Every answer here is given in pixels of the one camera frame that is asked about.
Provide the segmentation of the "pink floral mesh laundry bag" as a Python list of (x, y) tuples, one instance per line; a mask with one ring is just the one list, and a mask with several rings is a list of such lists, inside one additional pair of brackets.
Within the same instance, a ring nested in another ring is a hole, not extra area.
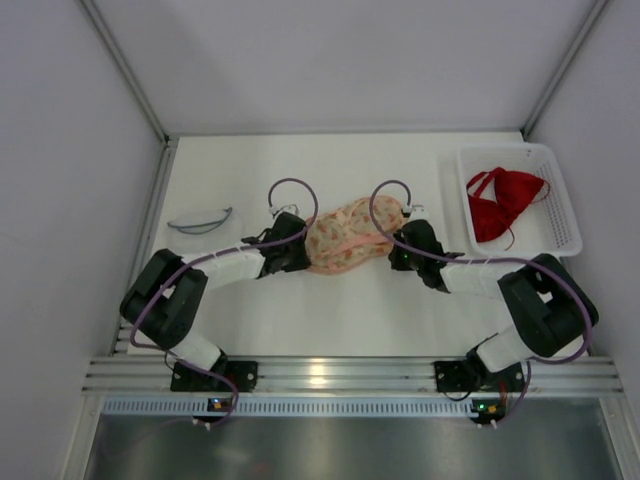
[(306, 234), (305, 248), (314, 274), (337, 275), (392, 250), (392, 243), (375, 227), (369, 210), (370, 197), (360, 198), (319, 215)]

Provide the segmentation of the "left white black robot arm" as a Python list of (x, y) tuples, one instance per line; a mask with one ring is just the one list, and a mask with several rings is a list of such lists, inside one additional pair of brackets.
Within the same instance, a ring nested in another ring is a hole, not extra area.
[(174, 355), (197, 372), (221, 375), (227, 355), (194, 329), (204, 294), (279, 272), (306, 270), (308, 225), (289, 212), (257, 237), (189, 259), (169, 249), (154, 253), (120, 303), (120, 316), (142, 332), (147, 346)]

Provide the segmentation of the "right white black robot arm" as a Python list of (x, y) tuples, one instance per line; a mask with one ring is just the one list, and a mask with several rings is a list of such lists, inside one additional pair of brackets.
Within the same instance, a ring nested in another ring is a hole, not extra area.
[(446, 252), (424, 219), (409, 221), (389, 239), (392, 269), (416, 272), (432, 290), (473, 294), (506, 307), (506, 328), (466, 354), (464, 363), (472, 371), (495, 374), (532, 358), (551, 364), (553, 356), (578, 338), (582, 346), (565, 361), (588, 349), (599, 312), (553, 255), (476, 259)]

